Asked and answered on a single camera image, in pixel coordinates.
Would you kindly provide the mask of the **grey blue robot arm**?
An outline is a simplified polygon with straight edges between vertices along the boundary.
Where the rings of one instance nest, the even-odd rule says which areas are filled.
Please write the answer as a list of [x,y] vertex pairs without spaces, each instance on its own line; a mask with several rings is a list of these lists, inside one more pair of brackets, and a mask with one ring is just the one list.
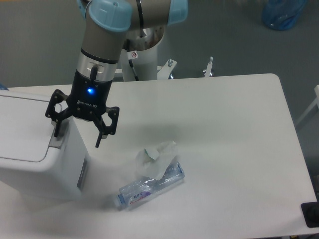
[[80,0],[86,21],[84,38],[69,95],[56,89],[45,116],[52,120],[54,137],[69,117],[91,121],[101,139],[114,135],[119,107],[108,107],[107,97],[120,60],[121,51],[132,30],[172,25],[186,20],[186,0]]

